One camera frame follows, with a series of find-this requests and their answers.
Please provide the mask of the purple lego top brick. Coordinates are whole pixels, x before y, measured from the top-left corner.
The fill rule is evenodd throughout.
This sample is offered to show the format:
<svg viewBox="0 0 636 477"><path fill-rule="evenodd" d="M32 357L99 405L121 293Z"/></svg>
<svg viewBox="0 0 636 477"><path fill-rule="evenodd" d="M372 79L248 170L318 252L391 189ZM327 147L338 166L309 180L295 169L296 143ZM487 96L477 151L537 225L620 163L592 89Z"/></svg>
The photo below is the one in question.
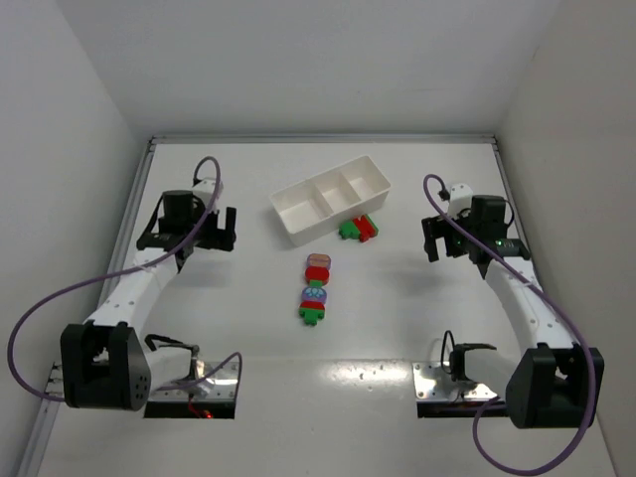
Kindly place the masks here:
<svg viewBox="0 0 636 477"><path fill-rule="evenodd" d="M331 268L331 257L325 253L310 253L307 256L306 264L308 267Z"/></svg>

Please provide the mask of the purple lego brick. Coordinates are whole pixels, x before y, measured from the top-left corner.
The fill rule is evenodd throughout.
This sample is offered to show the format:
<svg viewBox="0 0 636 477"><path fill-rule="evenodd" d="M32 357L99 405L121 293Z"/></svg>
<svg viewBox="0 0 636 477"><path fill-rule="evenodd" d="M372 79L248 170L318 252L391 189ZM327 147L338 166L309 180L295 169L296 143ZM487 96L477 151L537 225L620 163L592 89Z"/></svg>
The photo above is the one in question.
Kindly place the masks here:
<svg viewBox="0 0 636 477"><path fill-rule="evenodd" d="M310 253L307 256L306 264L308 267L331 268L331 257L325 253Z"/></svg>
<svg viewBox="0 0 636 477"><path fill-rule="evenodd" d="M319 303L324 305L327 301L327 291L323 287L306 286L301 292L302 303Z"/></svg>

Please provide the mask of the red lego brick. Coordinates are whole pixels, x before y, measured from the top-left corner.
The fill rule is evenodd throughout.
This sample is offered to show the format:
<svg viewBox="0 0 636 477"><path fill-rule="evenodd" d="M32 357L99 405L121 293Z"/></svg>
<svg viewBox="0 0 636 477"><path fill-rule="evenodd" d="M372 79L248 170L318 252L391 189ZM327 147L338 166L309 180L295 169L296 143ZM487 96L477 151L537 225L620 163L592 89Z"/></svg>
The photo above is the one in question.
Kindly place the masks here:
<svg viewBox="0 0 636 477"><path fill-rule="evenodd" d="M304 301L300 304L299 315L303 319L323 319L325 315L325 307L320 302Z"/></svg>
<svg viewBox="0 0 636 477"><path fill-rule="evenodd" d="M330 278L330 271L328 268L321 266L308 266L305 269L304 276L307 283L316 281L327 284Z"/></svg>

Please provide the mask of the green lego end brick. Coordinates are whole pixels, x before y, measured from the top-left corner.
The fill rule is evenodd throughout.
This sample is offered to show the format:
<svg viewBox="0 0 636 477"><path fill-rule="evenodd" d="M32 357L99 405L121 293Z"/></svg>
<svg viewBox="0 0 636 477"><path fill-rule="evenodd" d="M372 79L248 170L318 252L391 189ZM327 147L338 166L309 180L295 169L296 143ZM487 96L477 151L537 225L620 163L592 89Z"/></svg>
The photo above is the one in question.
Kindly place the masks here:
<svg viewBox="0 0 636 477"><path fill-rule="evenodd" d="M325 311L322 309L301 307L298 313L306 326L316 326L325 317Z"/></svg>

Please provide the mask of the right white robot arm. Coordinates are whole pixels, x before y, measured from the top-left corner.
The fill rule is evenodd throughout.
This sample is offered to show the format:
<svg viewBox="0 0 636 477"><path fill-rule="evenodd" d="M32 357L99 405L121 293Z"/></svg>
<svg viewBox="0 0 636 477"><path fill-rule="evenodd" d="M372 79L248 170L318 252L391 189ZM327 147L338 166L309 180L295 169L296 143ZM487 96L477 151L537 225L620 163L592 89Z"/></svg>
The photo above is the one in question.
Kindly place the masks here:
<svg viewBox="0 0 636 477"><path fill-rule="evenodd" d="M442 191L445 216L422 220L424 250L439 259L442 239L449 257L467 256L493 290L508 317L522 357L503 357L485 343L454 345L448 373L455 382L487 386L507 405L518 428L590 426L604 371L597 349L584 352L553 307L541 297L531 254L508 235L508 202L464 187Z"/></svg>

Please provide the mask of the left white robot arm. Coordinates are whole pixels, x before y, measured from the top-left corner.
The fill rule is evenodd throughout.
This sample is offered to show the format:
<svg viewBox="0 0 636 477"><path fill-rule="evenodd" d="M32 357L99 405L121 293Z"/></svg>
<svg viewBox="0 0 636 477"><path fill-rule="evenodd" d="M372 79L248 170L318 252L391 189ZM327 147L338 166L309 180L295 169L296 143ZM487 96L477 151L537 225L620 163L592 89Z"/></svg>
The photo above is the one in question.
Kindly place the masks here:
<svg viewBox="0 0 636 477"><path fill-rule="evenodd" d="M81 324L61 336L64 399L74 408L139 410L156 391L190 390L201 382L196 345L158 335L144 325L162 291L197 248L231 251L237 211L207 211L207 194L167 191L136 243L132 271Z"/></svg>

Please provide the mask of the red lego near tray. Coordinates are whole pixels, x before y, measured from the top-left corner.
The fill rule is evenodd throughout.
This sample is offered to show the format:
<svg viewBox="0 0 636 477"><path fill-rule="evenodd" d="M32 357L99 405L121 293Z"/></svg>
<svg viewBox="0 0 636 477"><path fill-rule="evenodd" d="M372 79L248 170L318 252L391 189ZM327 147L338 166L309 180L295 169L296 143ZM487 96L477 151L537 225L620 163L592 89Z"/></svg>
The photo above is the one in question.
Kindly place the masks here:
<svg viewBox="0 0 636 477"><path fill-rule="evenodd" d="M369 239L373 239L379 233L379 229L377 228L377 226L375 225L375 223L373 222L373 220L371 219L369 215L362 215L362 216L359 216L358 218L355 218L354 225L356 226L359 232L359 235L358 235L359 242L366 242Z"/></svg>

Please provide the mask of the green lego near tray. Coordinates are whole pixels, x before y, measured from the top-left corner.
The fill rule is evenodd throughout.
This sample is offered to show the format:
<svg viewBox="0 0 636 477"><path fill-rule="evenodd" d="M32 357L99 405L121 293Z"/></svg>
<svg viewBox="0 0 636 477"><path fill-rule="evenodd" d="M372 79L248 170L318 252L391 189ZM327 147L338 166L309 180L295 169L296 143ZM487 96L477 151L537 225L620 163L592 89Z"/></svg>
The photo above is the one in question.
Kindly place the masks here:
<svg viewBox="0 0 636 477"><path fill-rule="evenodd" d="M353 218L341 224L338 229L340 238L360 240L362 232L359 228L359 223L360 220L358 218Z"/></svg>

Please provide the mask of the white three-compartment tray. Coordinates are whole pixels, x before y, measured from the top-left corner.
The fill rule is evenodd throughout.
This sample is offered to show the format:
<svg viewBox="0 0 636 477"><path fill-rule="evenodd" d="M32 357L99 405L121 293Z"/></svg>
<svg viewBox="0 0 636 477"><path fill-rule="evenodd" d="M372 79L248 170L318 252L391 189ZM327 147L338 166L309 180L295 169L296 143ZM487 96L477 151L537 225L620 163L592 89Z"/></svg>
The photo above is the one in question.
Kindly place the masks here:
<svg viewBox="0 0 636 477"><path fill-rule="evenodd" d="M382 207L391 182L370 156L361 156L270 195L295 246L334 232L348 219Z"/></svg>

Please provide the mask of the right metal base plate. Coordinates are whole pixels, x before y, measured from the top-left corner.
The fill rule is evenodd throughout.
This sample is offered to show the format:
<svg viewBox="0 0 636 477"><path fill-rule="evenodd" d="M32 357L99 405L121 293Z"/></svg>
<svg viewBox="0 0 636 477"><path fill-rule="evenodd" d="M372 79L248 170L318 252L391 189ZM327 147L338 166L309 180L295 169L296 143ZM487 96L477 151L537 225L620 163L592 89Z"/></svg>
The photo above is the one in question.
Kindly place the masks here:
<svg viewBox="0 0 636 477"><path fill-rule="evenodd" d="M418 403L483 402L495 396L483 384L454 382L438 362L415 362L411 369Z"/></svg>

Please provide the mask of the metal base plate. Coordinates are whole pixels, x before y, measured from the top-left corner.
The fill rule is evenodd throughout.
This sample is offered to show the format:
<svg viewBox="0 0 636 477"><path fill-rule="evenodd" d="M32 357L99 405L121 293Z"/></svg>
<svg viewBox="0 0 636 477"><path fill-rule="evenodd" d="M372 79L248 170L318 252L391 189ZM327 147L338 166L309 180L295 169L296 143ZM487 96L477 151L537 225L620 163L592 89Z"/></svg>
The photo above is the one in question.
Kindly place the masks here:
<svg viewBox="0 0 636 477"><path fill-rule="evenodd" d="M220 362L198 360L195 365L195 380L206 376L193 388L155 391L149 402L193 402L228 403L237 396L241 364L237 357L221 367Z"/></svg>
<svg viewBox="0 0 636 477"><path fill-rule="evenodd" d="M495 396L483 384L454 382L438 362L415 362L411 369L418 403L483 402Z"/></svg>

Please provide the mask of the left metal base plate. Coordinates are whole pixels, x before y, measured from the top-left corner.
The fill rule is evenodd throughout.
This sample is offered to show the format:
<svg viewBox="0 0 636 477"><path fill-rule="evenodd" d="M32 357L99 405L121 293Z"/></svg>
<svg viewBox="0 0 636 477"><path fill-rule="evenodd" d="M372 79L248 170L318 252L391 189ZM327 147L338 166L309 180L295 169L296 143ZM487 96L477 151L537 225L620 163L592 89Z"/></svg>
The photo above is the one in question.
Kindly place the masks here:
<svg viewBox="0 0 636 477"><path fill-rule="evenodd" d="M198 360L195 365L195 380L206 376L193 388L155 391L149 402L193 402L228 403L237 396L241 364L237 357L221 367L220 362Z"/></svg>

